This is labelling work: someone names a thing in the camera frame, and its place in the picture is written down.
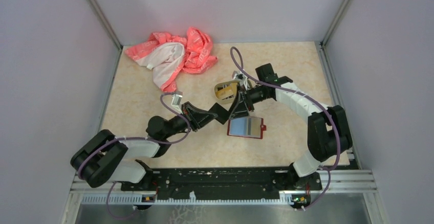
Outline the red card holder wallet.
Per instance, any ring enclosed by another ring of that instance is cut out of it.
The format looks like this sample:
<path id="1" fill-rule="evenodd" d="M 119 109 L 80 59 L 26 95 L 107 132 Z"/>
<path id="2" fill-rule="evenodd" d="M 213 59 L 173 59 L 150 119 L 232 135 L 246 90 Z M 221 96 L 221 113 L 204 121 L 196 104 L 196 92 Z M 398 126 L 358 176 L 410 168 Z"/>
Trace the red card holder wallet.
<path id="1" fill-rule="evenodd" d="M 227 135 L 261 140 L 266 130 L 263 118 L 248 116 L 229 120 Z"/>

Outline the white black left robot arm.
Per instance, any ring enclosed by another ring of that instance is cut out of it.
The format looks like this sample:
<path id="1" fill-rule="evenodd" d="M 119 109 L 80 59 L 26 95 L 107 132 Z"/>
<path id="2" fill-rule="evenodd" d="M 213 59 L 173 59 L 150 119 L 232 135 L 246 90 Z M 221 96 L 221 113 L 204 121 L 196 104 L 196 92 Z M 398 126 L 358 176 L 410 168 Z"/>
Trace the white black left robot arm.
<path id="1" fill-rule="evenodd" d="M 71 158 L 70 164 L 79 179 L 92 188 L 106 182 L 133 183 L 141 190 L 154 182 L 151 170 L 140 157 L 158 158 L 172 145 L 168 139 L 177 134 L 197 131 L 213 120 L 225 124 L 229 112 L 215 103 L 209 110 L 198 109 L 190 102 L 181 105 L 181 112 L 171 119 L 153 116 L 148 122 L 146 137 L 117 137 L 103 129 L 92 137 Z"/>

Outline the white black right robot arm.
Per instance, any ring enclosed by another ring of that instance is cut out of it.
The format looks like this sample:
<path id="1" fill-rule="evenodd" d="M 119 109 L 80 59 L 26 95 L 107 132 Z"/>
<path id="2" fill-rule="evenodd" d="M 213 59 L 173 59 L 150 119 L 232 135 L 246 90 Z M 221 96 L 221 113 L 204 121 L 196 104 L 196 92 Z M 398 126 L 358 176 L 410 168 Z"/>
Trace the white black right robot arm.
<path id="1" fill-rule="evenodd" d="M 301 117 L 308 126 L 307 151 L 290 165 L 289 185 L 302 189 L 324 162 L 340 155 L 353 145 L 345 110 L 342 106 L 328 106 L 302 92 L 287 76 L 278 77 L 271 64 L 256 68 L 257 85 L 249 87 L 248 76 L 234 72 L 237 80 L 235 99 L 230 108 L 230 120 L 248 116 L 254 105 L 266 99 L 286 105 Z"/>

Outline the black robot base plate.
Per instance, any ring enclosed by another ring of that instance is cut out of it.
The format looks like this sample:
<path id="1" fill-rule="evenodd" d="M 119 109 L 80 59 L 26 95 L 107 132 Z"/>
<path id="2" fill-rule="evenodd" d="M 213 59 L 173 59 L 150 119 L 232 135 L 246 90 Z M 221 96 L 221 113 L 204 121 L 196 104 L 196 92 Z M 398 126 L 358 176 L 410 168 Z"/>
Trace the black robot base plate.
<path id="1" fill-rule="evenodd" d="M 299 177 L 289 167 L 160 168 L 138 183 L 122 182 L 122 191 L 156 191 L 157 199 L 277 199 L 280 191 L 322 190 L 319 173 Z"/>

